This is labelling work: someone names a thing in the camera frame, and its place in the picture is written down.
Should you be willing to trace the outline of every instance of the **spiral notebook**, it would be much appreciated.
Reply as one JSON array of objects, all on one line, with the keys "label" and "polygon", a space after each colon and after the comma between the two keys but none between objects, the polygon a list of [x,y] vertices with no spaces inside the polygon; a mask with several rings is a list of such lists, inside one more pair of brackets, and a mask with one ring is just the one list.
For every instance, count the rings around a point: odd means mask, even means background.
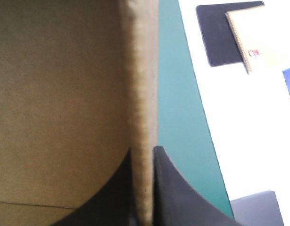
[{"label": "spiral notebook", "polygon": [[265,6],[226,13],[248,73],[279,64],[279,33]]}]

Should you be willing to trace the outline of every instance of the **teal table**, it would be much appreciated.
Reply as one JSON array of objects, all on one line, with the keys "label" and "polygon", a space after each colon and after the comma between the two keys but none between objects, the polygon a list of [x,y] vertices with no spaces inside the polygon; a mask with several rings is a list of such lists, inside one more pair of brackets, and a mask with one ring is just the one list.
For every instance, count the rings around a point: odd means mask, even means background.
[{"label": "teal table", "polygon": [[158,144],[194,189],[233,217],[177,0],[159,1],[158,60]]}]

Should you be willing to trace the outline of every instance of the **corrugated cardboard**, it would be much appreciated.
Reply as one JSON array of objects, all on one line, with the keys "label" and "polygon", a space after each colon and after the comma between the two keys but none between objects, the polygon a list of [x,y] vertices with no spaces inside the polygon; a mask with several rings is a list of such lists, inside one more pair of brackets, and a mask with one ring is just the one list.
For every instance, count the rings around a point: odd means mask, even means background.
[{"label": "corrugated cardboard", "polygon": [[0,226],[48,226],[71,209],[0,203]]},{"label": "corrugated cardboard", "polygon": [[115,172],[129,148],[121,37],[117,1],[0,0],[0,202],[77,208]]}]

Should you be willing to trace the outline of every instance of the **gray object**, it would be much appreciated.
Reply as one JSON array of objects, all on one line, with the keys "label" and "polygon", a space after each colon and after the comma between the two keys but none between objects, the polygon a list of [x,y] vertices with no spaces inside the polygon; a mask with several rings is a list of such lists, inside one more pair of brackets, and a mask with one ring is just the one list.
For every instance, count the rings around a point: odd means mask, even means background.
[{"label": "gray object", "polygon": [[284,226],[273,191],[233,200],[231,206],[235,220],[244,226]]}]

